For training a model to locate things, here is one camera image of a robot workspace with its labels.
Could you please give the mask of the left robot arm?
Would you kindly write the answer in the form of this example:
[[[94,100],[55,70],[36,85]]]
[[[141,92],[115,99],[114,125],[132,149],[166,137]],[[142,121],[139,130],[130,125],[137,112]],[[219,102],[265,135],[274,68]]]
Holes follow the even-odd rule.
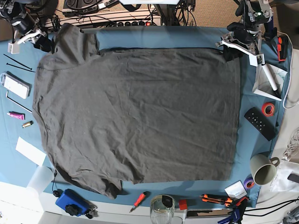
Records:
[[[238,0],[236,16],[239,22],[227,26],[228,33],[216,43],[223,47],[226,61],[232,61],[243,54],[248,55],[249,64],[259,66],[265,64],[264,54],[261,53],[262,31],[260,26],[271,22],[273,11],[267,0]]]

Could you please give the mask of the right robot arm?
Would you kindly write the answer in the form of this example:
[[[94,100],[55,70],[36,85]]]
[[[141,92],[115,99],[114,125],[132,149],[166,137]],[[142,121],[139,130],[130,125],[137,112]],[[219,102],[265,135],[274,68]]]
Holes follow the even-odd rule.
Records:
[[[48,29],[43,25],[39,13],[50,4],[49,0],[2,0],[0,17],[10,23],[12,41],[8,52],[18,54],[20,45],[29,42],[36,49],[51,52],[52,44]]]

